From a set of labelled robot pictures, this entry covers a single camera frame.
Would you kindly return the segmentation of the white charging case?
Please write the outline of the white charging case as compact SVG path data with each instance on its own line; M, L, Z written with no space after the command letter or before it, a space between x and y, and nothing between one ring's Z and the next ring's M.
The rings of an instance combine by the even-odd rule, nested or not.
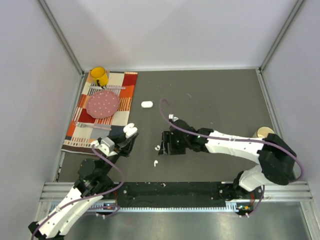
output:
M134 123L129 123L123 128L126 138L130 138L138 132L138 128L135 127Z
M149 109L153 107L154 103L152 101L142 101L140 105L143 109Z

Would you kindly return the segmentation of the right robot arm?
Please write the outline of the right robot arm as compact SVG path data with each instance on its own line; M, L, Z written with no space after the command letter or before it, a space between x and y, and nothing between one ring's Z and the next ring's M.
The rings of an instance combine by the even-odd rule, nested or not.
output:
M219 189L225 200L242 199L266 184L286 186L293 179L294 151L277 135L263 138L228 135L210 128L195 129L181 119L170 120L163 131L159 155L184 155L187 149L196 153L225 154L255 163L238 173L232 184Z

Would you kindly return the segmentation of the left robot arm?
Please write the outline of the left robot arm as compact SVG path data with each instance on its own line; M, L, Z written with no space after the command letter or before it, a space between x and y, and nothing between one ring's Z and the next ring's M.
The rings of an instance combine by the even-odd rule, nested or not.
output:
M28 229L31 238L39 240L62 240L73 224L90 207L109 198L125 183L125 175L116 162L119 157L128 157L138 136L133 133L121 133L116 136L98 138L90 146L98 160L85 159L78 171L79 178L63 200L46 217L34 221Z

